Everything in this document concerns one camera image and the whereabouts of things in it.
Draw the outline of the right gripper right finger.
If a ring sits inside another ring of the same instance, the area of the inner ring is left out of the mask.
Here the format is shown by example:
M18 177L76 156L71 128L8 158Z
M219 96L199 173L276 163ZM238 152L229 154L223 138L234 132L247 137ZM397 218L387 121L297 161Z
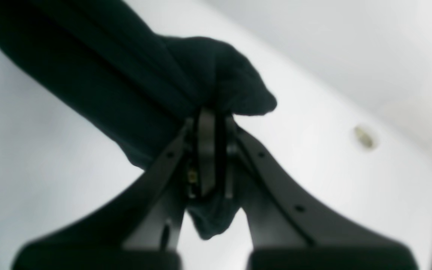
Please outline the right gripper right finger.
M342 216L304 190L233 116L226 191L243 208L253 251L247 270L416 270L408 247Z

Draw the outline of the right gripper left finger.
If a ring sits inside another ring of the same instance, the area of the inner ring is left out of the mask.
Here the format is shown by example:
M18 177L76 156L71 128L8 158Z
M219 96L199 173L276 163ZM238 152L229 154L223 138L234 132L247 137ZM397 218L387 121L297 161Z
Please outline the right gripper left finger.
M216 188L216 117L201 109L126 190L83 219L27 244L14 270L181 270L190 200Z

